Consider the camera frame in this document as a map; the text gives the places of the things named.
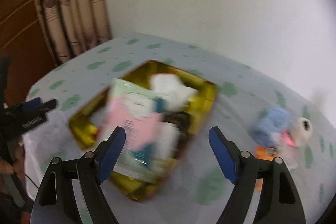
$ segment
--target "package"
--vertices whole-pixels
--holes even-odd
[[[107,140],[115,127],[126,132],[126,142],[114,172],[152,182],[152,157],[163,118],[160,94],[131,82],[114,79],[107,103],[107,118],[98,141]]]

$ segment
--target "blue plush toy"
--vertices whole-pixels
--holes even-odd
[[[254,126],[252,138],[263,147],[276,147],[281,132],[289,128],[290,113],[279,106],[272,107]]]

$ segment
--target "white wall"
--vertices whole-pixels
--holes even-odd
[[[336,0],[107,0],[113,36],[143,32],[249,65],[336,126]]]

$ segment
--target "blue gripper pad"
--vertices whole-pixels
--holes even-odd
[[[238,155],[235,155],[235,152],[239,151],[238,148],[233,142],[226,140],[218,127],[213,127],[209,130],[209,143],[224,177],[230,180],[231,183],[236,184],[238,181],[238,171],[240,165],[239,157]]]
[[[107,141],[101,142],[95,150],[97,181],[102,184],[108,179],[125,145],[126,134],[122,127],[116,127]]]
[[[22,104],[22,111],[29,112],[31,110],[34,110],[37,106],[39,106],[42,103],[42,100],[40,97],[35,98],[33,100],[30,100],[29,102],[24,102]]]

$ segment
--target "person's hand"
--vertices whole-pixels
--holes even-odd
[[[14,162],[13,166],[11,166],[8,162],[0,159],[0,174],[7,174],[11,175],[14,172],[16,173],[17,177],[21,180],[25,179],[25,150],[23,146],[17,145],[14,150],[14,156],[16,161]]]
[[[10,165],[8,162],[0,159],[0,174],[6,174],[11,175],[13,174],[14,169],[12,165]]]

